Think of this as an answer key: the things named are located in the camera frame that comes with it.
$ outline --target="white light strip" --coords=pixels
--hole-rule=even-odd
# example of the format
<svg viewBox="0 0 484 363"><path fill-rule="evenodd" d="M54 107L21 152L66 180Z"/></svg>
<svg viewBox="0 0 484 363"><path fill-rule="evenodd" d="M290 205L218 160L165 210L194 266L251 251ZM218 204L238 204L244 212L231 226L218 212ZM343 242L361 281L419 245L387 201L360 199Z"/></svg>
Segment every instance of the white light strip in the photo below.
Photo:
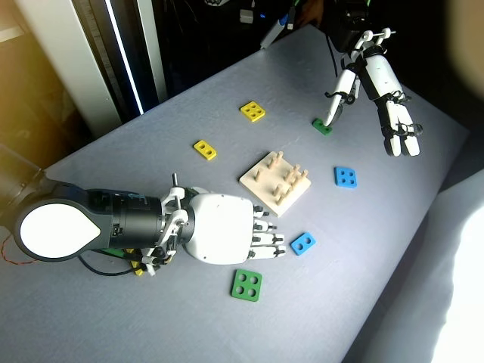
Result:
<svg viewBox="0 0 484 363"><path fill-rule="evenodd" d="M121 57L123 57L124 67L126 68L126 72L128 73L129 83L131 83L131 88L133 90L133 93L135 94L136 104L138 104L139 114L142 115L144 113L143 107L141 106L141 101L139 100L138 90L136 89L135 80L133 79L131 68L129 67L128 58L126 57L126 53L124 52L123 41L121 40L118 24L116 22L116 18L114 17L113 6L111 5L111 0L105 0L105 2L107 6L107 13L109 14L109 18L111 19L111 24L113 24L114 35L116 36L118 47L119 47L119 50L121 51Z"/></svg>

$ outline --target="human hand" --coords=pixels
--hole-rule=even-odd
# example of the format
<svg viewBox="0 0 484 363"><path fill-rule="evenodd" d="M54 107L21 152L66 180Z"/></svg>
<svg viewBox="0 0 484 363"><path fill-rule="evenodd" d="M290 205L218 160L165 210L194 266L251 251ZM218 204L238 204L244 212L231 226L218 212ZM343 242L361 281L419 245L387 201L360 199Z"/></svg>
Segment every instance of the human hand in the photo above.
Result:
<svg viewBox="0 0 484 363"><path fill-rule="evenodd" d="M302 13L298 17L296 25L305 26L312 21L316 22L316 26L321 25L323 20L324 0L308 0L302 7Z"/></svg>

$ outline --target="yellow block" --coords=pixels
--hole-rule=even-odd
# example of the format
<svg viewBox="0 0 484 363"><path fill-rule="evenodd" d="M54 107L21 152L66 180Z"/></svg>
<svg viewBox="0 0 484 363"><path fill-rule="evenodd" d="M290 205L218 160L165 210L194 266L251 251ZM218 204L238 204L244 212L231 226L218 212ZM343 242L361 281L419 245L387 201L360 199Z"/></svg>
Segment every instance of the yellow block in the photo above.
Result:
<svg viewBox="0 0 484 363"><path fill-rule="evenodd" d="M126 248L126 252L127 253L133 253L133 252L135 252L135 249L134 248ZM140 265L139 262L137 262L137 261L130 261L130 262L131 262L131 266L133 266L134 268L137 268ZM143 272L144 271L141 270L141 269L135 271L137 276L141 276L143 274Z"/></svg>
<svg viewBox="0 0 484 363"><path fill-rule="evenodd" d="M205 140L200 140L194 145L194 149L200 153L202 157L211 160L217 156L217 150L211 147Z"/></svg>
<svg viewBox="0 0 484 363"><path fill-rule="evenodd" d="M259 121L265 115L265 110L254 101L241 107L240 111L253 123Z"/></svg>

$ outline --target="red wire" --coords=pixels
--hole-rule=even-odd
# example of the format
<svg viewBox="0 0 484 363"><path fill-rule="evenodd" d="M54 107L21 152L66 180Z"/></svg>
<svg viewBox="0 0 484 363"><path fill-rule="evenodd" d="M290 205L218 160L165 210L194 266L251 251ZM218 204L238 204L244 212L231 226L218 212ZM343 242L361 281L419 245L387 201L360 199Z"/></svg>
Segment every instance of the red wire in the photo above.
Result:
<svg viewBox="0 0 484 363"><path fill-rule="evenodd" d="M7 258L7 256L5 255L5 245L7 244L7 241L10 239L10 237L12 237L12 235L10 234L7 238L5 238L2 242L2 257L5 261L11 263L12 265L29 265L30 263L34 263L34 262L37 262L36 259L33 259L32 261L25 261L25 262L15 262L15 261L11 261L10 259Z"/></svg>

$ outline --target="blue rectangular block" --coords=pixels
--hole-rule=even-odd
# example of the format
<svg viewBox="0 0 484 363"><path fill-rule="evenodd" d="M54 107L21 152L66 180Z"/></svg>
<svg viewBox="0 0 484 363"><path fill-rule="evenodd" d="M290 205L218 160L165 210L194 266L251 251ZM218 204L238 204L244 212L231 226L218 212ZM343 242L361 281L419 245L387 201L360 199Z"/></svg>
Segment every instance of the blue rectangular block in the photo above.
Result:
<svg viewBox="0 0 484 363"><path fill-rule="evenodd" d="M301 256L305 251L315 244L316 240L314 237L311 236L310 233L306 232L305 234L301 235L301 237L291 242L290 246L296 255Z"/></svg>
<svg viewBox="0 0 484 363"><path fill-rule="evenodd" d="M334 181L338 187L356 188L356 171L337 166L334 168Z"/></svg>

